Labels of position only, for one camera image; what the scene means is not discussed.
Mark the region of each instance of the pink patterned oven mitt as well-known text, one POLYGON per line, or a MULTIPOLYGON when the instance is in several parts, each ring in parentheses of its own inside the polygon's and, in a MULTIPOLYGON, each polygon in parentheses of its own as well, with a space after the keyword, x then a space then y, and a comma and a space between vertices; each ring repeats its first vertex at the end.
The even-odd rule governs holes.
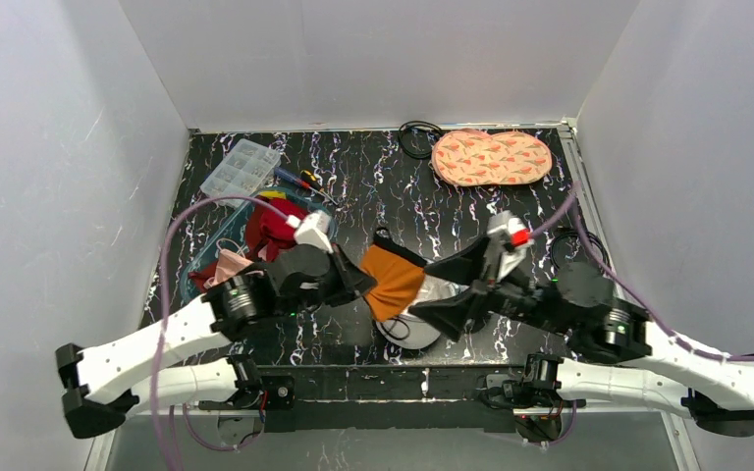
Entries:
POLYGON ((524 132, 452 131, 432 149, 435 173, 457 186, 527 184, 551 171, 551 149, 524 132))

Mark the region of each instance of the red cloth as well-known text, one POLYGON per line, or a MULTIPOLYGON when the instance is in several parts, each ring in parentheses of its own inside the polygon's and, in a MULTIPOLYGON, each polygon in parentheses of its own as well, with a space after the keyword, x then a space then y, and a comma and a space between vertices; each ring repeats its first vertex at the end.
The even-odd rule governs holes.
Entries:
POLYGON ((193 283, 195 283, 198 292, 206 292, 206 288, 203 284, 206 283, 207 280, 215 276, 215 269, 217 266, 218 260, 216 259, 214 262, 207 265, 203 270, 199 272, 188 273, 187 276, 190 280, 192 280, 193 283))
MULTIPOLYGON (((288 216, 293 215, 300 219, 307 216, 306 209, 290 200, 272 198, 269 202, 288 216)), ((244 240, 246 240, 247 247, 250 247, 248 258, 257 257, 259 250, 266 246, 267 252, 264 259, 272 262, 279 255, 280 250, 287 250, 296 245, 295 231, 294 228, 285 224, 282 218, 271 211, 261 206, 256 207, 244 230, 244 240)))

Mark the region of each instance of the blue plastic tray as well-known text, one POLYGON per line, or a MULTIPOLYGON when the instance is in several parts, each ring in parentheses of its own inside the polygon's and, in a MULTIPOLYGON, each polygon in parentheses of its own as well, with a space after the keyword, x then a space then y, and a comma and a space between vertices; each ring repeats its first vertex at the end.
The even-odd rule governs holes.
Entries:
MULTIPOLYGON (((328 208, 319 203, 303 198, 295 194, 290 189, 281 188, 278 186, 261 188, 256 193, 254 193, 253 196, 267 191, 284 193, 291 202, 301 206, 302 208, 306 208, 310 212, 325 211, 326 213, 331 215, 331 224, 328 227, 328 238, 330 240, 334 240, 334 237, 336 237, 337 235, 337 222, 334 221, 334 215, 331 213, 331 211, 328 211, 328 208)), ((189 262, 189 264, 184 268, 184 272, 181 274, 181 285, 179 286, 184 304, 189 303, 190 301, 201 295, 201 292, 198 290, 197 286, 192 282, 192 280, 189 279, 189 272, 199 272, 218 259, 218 247, 216 246, 216 242, 219 239, 228 238, 234 240, 244 250, 247 250, 247 247, 244 245, 244 228, 246 227, 246 223, 247 221, 249 221, 250 216, 252 216, 254 209, 255 205, 248 202, 245 202, 243 206, 236 208, 236 212, 233 213, 229 218, 227 218, 227 220, 224 221, 224 224, 221 225, 220 228, 218 228, 218 231, 213 233, 209 237, 209 239, 206 240, 206 243, 203 244, 203 248, 199 252, 197 252, 194 258, 192 258, 191 262, 189 262)))

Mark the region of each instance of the black marble table surface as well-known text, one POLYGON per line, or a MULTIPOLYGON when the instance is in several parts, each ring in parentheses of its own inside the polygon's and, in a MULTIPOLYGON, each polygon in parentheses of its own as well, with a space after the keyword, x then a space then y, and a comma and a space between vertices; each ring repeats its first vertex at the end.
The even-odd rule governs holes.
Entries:
MULTIPOLYGON (((518 131, 533 134, 548 144, 554 156, 550 174, 530 185, 473 188, 444 183, 427 161, 403 155, 393 131, 198 134, 190 139, 173 215, 204 197, 200 185, 225 153, 246 138, 281 150, 282 167, 297 173, 310 169, 321 178, 342 203, 334 213, 339 224, 336 241, 353 261, 359 262, 378 226, 388 227, 396 241, 422 256, 440 259, 481 235, 487 220, 499 211, 509 209, 528 228, 535 228, 565 199, 571 179, 557 130, 518 131)), ((169 254, 173 312, 182 305, 178 277, 231 211, 215 205, 205 208, 188 219, 176 234, 169 254)), ((570 222, 564 218, 561 224, 569 226, 570 222)), ((533 276, 540 282, 552 276, 549 244, 547 237, 541 237, 530 250, 533 276)), ((158 283, 164 282, 155 277, 144 308, 143 326, 159 317, 158 283)), ((565 343, 559 337, 498 316, 458 342, 441 337, 425 349, 405 350, 387 342, 374 329, 363 300, 337 308, 323 307, 310 315, 299 314, 284 320, 278 328, 228 349, 251 353, 260 366, 505 365, 521 363, 528 353, 537 351, 566 354, 565 343)), ((188 364, 208 362, 226 352, 204 352, 190 358, 188 364)))

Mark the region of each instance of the white enclosure wall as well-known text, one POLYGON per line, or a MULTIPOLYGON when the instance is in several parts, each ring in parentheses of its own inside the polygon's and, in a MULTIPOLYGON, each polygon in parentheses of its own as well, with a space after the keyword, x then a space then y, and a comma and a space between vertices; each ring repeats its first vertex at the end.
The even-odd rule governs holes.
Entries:
POLYGON ((187 131, 116 1, 0 1, 0 470, 79 470, 53 352, 137 324, 187 131))
MULTIPOLYGON (((673 327, 754 352, 754 2, 644 0, 579 119, 619 271, 673 327)), ((705 470, 754 438, 690 425, 705 470)))
POLYGON ((189 128, 575 116, 636 0, 121 0, 189 128))

